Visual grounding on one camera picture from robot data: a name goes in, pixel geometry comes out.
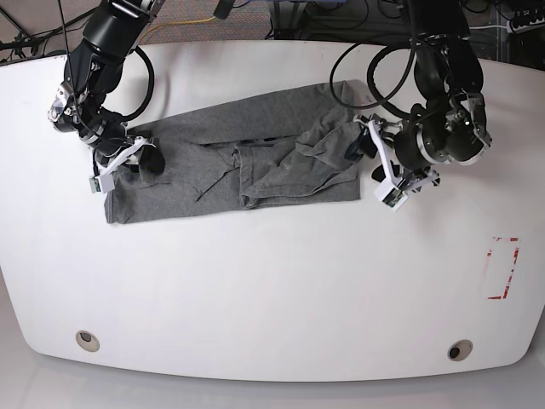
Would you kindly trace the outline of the black tripod stand legs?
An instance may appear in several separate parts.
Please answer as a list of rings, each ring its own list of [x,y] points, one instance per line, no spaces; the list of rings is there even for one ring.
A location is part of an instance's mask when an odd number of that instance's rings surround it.
[[[6,57],[1,58],[1,62],[9,62],[14,56],[19,59],[36,57],[40,49],[46,47],[46,43],[55,36],[64,33],[64,30],[72,28],[80,21],[87,20],[97,9],[93,7],[77,15],[71,20],[66,20],[64,26],[58,26],[52,29],[38,33],[29,33],[5,8],[1,8],[1,16],[17,31],[14,39],[8,42],[1,42],[1,52],[9,52]]]

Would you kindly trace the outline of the red tape rectangle marking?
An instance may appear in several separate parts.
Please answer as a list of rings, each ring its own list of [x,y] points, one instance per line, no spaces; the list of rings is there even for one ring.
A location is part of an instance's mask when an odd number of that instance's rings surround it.
[[[486,255],[483,291],[488,300],[502,300],[508,296],[518,261],[520,239],[494,237]]]

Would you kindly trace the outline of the grey T-shirt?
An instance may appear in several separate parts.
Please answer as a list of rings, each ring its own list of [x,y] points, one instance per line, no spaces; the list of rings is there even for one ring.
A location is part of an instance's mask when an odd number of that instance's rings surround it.
[[[111,224],[205,216],[360,197],[360,128],[350,84],[312,84],[184,112],[134,127],[149,132],[162,174],[121,168],[106,196]]]

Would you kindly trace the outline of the white power strip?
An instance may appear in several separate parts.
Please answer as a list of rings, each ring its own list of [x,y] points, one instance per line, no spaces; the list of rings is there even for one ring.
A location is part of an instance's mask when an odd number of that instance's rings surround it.
[[[520,34],[544,27],[544,8],[516,11],[508,22],[508,32]]]

